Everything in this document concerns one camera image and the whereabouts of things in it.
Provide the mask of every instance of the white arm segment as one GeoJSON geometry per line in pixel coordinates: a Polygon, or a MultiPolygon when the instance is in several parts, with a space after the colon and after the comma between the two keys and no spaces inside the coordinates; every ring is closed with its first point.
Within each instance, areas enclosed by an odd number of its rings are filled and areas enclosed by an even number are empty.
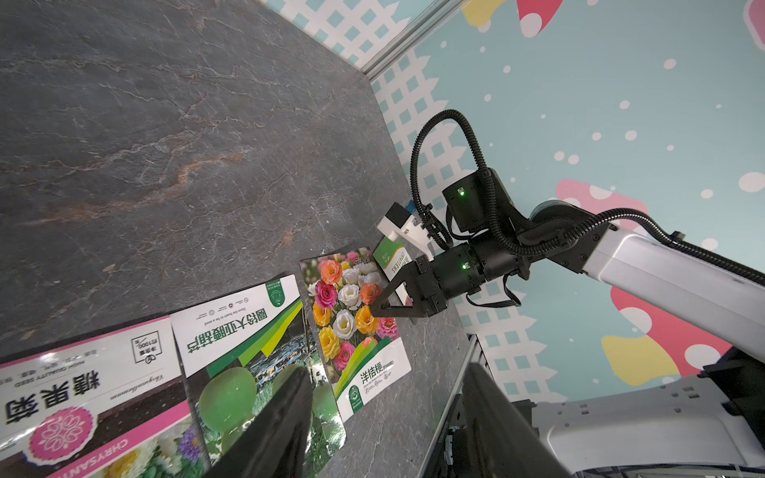
{"type": "Polygon", "coordinates": [[[628,229],[608,230],[583,267],[765,363],[765,288],[628,229]]]}

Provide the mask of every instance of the marble surface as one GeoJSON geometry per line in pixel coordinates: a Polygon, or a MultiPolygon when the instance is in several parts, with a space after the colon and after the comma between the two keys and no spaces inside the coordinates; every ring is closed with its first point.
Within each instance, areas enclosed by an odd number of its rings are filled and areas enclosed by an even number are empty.
{"type": "MultiPolygon", "coordinates": [[[[13,2],[0,30],[3,355],[297,275],[409,199],[366,78],[258,2],[13,2]]],[[[416,473],[467,340],[400,322],[412,372],[323,476],[416,473]]]]}

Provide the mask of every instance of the black cable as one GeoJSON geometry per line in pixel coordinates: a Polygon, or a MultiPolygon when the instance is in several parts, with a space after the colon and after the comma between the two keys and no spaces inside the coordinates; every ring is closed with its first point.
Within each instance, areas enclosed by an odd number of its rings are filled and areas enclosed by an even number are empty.
{"type": "Polygon", "coordinates": [[[715,254],[712,251],[703,249],[699,246],[685,242],[676,237],[672,237],[664,231],[650,216],[642,211],[629,209],[629,208],[617,208],[608,211],[604,211],[600,214],[596,214],[585,221],[574,226],[570,231],[564,234],[562,237],[556,237],[549,241],[541,242],[535,246],[522,246],[515,244],[510,238],[508,238],[502,231],[500,226],[499,214],[496,210],[496,193],[494,191],[494,180],[492,178],[491,170],[486,166],[486,161],[483,159],[483,154],[478,146],[478,140],[473,133],[473,129],[470,127],[470,123],[464,115],[455,109],[446,109],[425,123],[422,127],[420,134],[415,140],[414,147],[412,148],[412,164],[410,170],[410,180],[412,184],[412,198],[415,201],[417,212],[420,214],[425,227],[428,229],[431,237],[443,250],[448,249],[451,245],[451,237],[448,230],[439,221],[430,209],[422,205],[422,200],[419,193],[419,185],[417,184],[417,161],[420,155],[420,148],[422,142],[425,140],[425,136],[440,122],[445,119],[453,119],[462,129],[465,134],[467,143],[470,146],[470,151],[473,153],[473,158],[478,166],[478,177],[480,178],[481,185],[483,186],[485,193],[485,200],[487,205],[487,218],[489,220],[489,229],[492,235],[500,243],[500,245],[507,249],[508,252],[514,255],[522,257],[532,257],[535,255],[551,255],[552,252],[557,252],[562,249],[568,249],[572,247],[579,239],[586,236],[588,233],[603,226],[605,223],[609,223],[616,219],[630,219],[640,224],[654,239],[661,242],[663,245],[680,251],[683,254],[690,255],[697,259],[701,259],[704,262],[716,265],[717,267],[724,269],[725,271],[732,272],[743,278],[746,278],[756,284],[765,286],[765,274],[759,272],[756,269],[747,267],[746,265],[739,264],[736,261],[731,261],[719,254],[715,254]]]}
{"type": "Polygon", "coordinates": [[[453,238],[455,238],[456,240],[458,240],[458,241],[467,241],[468,239],[472,239],[473,238],[473,236],[471,236],[471,235],[457,234],[454,231],[452,231],[451,230],[451,220],[452,220],[451,209],[449,209],[449,206],[446,206],[446,229],[448,229],[449,234],[451,234],[451,236],[453,238]]]}
{"type": "Polygon", "coordinates": [[[437,113],[425,123],[425,126],[420,130],[420,134],[417,135],[417,139],[415,139],[415,143],[412,146],[412,162],[409,166],[409,183],[412,185],[412,199],[415,202],[417,213],[420,215],[423,225],[428,230],[435,243],[438,244],[438,247],[443,250],[451,247],[449,244],[452,242],[451,237],[444,224],[430,212],[430,209],[422,204],[422,199],[420,198],[420,186],[417,183],[417,165],[420,158],[420,148],[422,147],[422,142],[425,140],[425,137],[438,123],[445,119],[453,119],[457,122],[462,129],[462,132],[465,134],[467,144],[470,146],[470,151],[473,153],[473,157],[476,158],[476,162],[478,162],[478,158],[480,158],[484,167],[486,166],[486,162],[483,161],[483,155],[478,147],[478,140],[476,140],[476,135],[473,133],[470,123],[468,123],[467,118],[456,109],[445,109],[444,111],[437,113]]]}
{"type": "Polygon", "coordinates": [[[518,299],[518,296],[515,295],[510,289],[507,288],[507,278],[509,276],[510,274],[505,274],[505,276],[502,278],[502,287],[505,288],[505,295],[507,296],[506,301],[491,302],[490,304],[476,304],[470,299],[470,293],[465,294],[465,298],[470,303],[470,305],[474,305],[476,307],[489,307],[492,309],[503,309],[505,307],[520,307],[521,300],[518,299]]]}

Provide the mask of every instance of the green logo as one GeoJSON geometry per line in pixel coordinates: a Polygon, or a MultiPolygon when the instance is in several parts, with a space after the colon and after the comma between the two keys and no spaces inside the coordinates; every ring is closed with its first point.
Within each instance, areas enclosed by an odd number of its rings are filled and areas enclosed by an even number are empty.
{"type": "Polygon", "coordinates": [[[282,289],[282,281],[275,280],[265,285],[265,289],[269,292],[269,299],[274,307],[281,307],[285,302],[285,292],[282,289]]]}
{"type": "Polygon", "coordinates": [[[361,410],[361,407],[364,406],[364,402],[361,400],[361,392],[359,391],[359,387],[355,385],[350,387],[348,398],[350,399],[350,407],[353,409],[353,413],[361,410]]]}

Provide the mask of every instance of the melon seed packet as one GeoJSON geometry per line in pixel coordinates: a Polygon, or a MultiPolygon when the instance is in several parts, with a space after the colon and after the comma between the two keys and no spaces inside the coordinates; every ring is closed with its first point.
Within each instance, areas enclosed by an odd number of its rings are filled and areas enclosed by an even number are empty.
{"type": "Polygon", "coordinates": [[[314,385],[304,476],[316,476],[345,443],[345,428],[294,275],[171,315],[189,399],[215,464],[298,367],[314,385]]]}

